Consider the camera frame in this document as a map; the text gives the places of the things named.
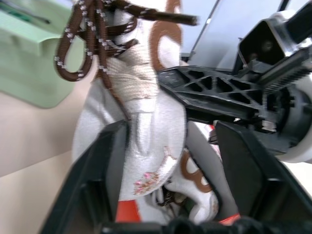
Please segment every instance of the shoe tongue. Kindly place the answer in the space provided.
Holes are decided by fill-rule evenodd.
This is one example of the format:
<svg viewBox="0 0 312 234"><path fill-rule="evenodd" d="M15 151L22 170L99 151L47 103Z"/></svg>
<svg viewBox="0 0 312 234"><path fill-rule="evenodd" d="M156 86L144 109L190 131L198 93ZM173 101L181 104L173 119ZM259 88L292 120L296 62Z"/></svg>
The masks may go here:
<svg viewBox="0 0 312 234"><path fill-rule="evenodd" d="M180 0L129 0L128 2L158 11L171 13L180 13L181 11ZM131 17L128 13L116 10L114 25L125 24L130 21ZM178 24L138 19L136 29L116 37L116 43L122 44L131 39L137 39L143 47L148 48L146 56L156 71L179 66L181 29Z"/></svg>

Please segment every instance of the green plastic bin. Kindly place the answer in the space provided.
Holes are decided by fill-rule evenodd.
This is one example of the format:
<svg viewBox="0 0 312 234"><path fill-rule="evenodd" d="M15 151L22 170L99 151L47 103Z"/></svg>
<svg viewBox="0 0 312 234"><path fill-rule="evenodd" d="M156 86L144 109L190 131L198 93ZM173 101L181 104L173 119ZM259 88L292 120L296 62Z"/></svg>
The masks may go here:
<svg viewBox="0 0 312 234"><path fill-rule="evenodd" d="M54 69L54 54L71 9L55 0L10 1L51 23L32 17L26 22L0 10L0 91L42 108L55 107L74 87ZM83 47L75 38L66 59L69 71L79 69Z"/></svg>

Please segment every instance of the white fabric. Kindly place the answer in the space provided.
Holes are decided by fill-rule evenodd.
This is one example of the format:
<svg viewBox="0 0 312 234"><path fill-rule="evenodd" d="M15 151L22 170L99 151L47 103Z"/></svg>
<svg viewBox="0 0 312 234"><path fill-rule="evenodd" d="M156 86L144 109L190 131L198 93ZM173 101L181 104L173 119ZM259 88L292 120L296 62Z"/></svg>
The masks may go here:
<svg viewBox="0 0 312 234"><path fill-rule="evenodd" d="M154 194L136 199L141 222L152 222L160 225L167 225L173 219L173 215L168 212L165 207L160 207L155 204L153 195Z"/></svg>
<svg viewBox="0 0 312 234"><path fill-rule="evenodd" d="M189 173L194 173L197 170L198 167L194 161L189 158L187 162L187 171ZM205 178L202 178L202 181L203 185L208 184ZM189 197L196 203L189 215L189 219L195 224L213 220L217 215L218 200L215 193L213 191L208 193L200 191L193 181L184 178L179 165L173 172L170 181L165 184L165 187L170 191L181 193Z"/></svg>
<svg viewBox="0 0 312 234"><path fill-rule="evenodd" d="M179 66L180 58L178 56L173 57L172 55L180 54L180 45L175 43L169 37L162 37L159 41L160 49L158 50L158 57L160 63L165 68Z"/></svg>

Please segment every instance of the brown shoelace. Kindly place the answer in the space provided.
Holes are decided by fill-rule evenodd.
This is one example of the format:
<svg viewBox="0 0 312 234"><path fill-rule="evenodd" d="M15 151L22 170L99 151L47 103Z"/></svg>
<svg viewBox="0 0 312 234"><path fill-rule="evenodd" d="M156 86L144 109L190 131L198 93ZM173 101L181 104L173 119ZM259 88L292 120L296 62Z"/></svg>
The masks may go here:
<svg viewBox="0 0 312 234"><path fill-rule="evenodd" d="M122 10L134 17L132 17L127 24L108 26L105 12L114 9ZM121 103L112 90L106 60L108 57L120 55L138 42L133 39L124 44L115 45L108 37L115 37L132 32L137 26L137 18L188 25L197 24L197 18L195 16L159 12L155 9L130 4L125 0L79 0L74 5L68 26L63 32L55 56L55 66L59 75L68 81L79 81L83 79L91 69L94 55L98 55L98 75L102 79L104 86L110 90L114 98ZM82 31L80 27L83 19L84 31ZM78 71L69 72L66 70L65 59L75 36L80 36L86 42L84 63Z"/></svg>

